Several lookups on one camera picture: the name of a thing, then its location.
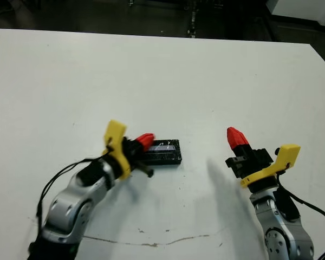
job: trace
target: white table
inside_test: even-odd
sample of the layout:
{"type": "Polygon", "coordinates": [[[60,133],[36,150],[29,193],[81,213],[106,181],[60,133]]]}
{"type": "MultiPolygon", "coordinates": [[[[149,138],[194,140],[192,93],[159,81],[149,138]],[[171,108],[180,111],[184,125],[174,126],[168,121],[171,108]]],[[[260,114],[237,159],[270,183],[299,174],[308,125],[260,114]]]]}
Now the white table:
{"type": "MultiPolygon", "coordinates": [[[[282,183],[325,209],[325,62],[310,45],[0,30],[0,259],[26,259],[42,187],[98,156],[110,119],[131,138],[179,139],[183,162],[118,183],[77,259],[267,259],[250,192],[224,162],[229,126],[273,158],[301,145],[282,183]]],[[[325,219],[298,208],[318,257],[325,219]]]]}

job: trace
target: red cap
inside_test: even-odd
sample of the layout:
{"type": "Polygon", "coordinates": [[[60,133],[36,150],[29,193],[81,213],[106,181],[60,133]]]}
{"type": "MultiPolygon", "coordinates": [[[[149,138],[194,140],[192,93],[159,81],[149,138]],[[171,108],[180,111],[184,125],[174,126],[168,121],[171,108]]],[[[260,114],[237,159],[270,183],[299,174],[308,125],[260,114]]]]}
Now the red cap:
{"type": "Polygon", "coordinates": [[[231,149],[233,150],[238,145],[248,145],[248,141],[245,138],[244,134],[242,134],[239,130],[234,127],[229,127],[227,129],[227,141],[231,149]]]}
{"type": "Polygon", "coordinates": [[[143,145],[143,151],[146,152],[152,146],[154,138],[154,134],[143,134],[140,137],[137,137],[136,141],[143,145]]]}

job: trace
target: black cable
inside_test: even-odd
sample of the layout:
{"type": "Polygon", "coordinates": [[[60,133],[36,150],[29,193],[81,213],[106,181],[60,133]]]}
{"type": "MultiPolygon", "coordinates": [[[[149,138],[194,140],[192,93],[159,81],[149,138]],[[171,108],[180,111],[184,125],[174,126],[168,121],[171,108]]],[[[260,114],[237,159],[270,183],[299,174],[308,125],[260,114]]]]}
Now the black cable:
{"type": "MultiPolygon", "coordinates": [[[[318,207],[314,206],[311,203],[308,203],[302,199],[300,199],[298,196],[292,194],[290,191],[288,191],[286,188],[284,188],[280,182],[280,175],[281,174],[277,174],[277,183],[279,185],[279,187],[284,190],[289,196],[291,196],[294,200],[296,200],[297,202],[306,205],[307,207],[319,212],[320,214],[322,214],[325,217],[325,211],[319,209],[318,207]]],[[[325,252],[318,258],[318,260],[325,260],[325,252]]]]}
{"type": "Polygon", "coordinates": [[[103,156],[97,157],[97,158],[85,158],[81,161],[78,162],[74,162],[73,164],[70,164],[66,167],[64,167],[62,170],[60,170],[56,175],[53,176],[53,178],[51,178],[49,180],[49,182],[46,184],[46,186],[43,188],[40,199],[38,201],[37,204],[37,210],[36,210],[36,218],[37,218],[37,224],[38,224],[38,232],[37,232],[37,237],[40,236],[41,231],[42,231],[42,217],[43,217],[43,212],[42,212],[42,202],[43,202],[43,198],[46,196],[47,192],[49,191],[49,189],[51,188],[51,186],[53,185],[53,183],[55,182],[55,180],[57,178],[59,178],[61,175],[71,171],[73,168],[75,168],[78,164],[81,163],[91,163],[92,161],[95,160],[99,160],[100,158],[102,158],[103,156]]]}

